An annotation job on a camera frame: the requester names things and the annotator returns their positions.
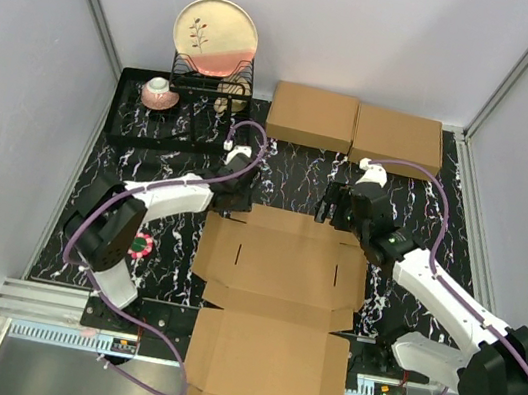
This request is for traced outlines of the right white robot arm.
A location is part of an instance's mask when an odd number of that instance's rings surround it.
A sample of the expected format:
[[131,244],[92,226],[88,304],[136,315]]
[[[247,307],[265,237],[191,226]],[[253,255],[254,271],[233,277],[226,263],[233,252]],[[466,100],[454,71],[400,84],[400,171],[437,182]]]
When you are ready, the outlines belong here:
[[458,395],[528,395],[528,328],[509,327],[457,286],[424,243],[395,223],[390,205],[377,183],[333,182],[314,218],[351,232],[368,262],[413,294],[456,345],[402,329],[374,349],[374,368],[386,377],[413,371]]

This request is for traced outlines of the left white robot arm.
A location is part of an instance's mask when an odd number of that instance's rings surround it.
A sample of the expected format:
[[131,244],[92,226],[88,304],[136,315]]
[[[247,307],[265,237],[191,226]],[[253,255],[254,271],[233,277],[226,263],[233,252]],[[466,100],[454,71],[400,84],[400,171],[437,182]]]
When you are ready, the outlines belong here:
[[250,197],[259,168],[250,147],[236,147],[213,169],[150,182],[121,182],[100,176],[63,220],[63,235],[74,244],[100,292],[110,300],[103,317],[119,332],[138,320],[138,291],[126,257],[148,222],[182,213],[231,210]]

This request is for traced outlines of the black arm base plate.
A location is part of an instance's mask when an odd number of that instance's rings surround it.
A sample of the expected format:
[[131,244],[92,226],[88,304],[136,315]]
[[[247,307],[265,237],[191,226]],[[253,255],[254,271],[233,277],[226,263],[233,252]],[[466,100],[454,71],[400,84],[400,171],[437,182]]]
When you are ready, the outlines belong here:
[[394,380],[407,375],[412,383],[429,383],[429,379],[419,373],[402,370],[396,365],[378,365],[374,362],[374,355],[380,349],[373,342],[355,336],[337,336],[284,321],[213,307],[182,307],[147,298],[136,299],[124,312],[128,317],[117,314],[102,299],[90,296],[81,323],[131,333],[136,328],[131,319],[138,319],[155,327],[179,348],[214,346],[218,350],[230,349],[251,357],[260,354],[267,358],[279,356],[287,363],[304,361],[315,365],[318,370],[330,366],[341,371],[347,367],[358,374]]

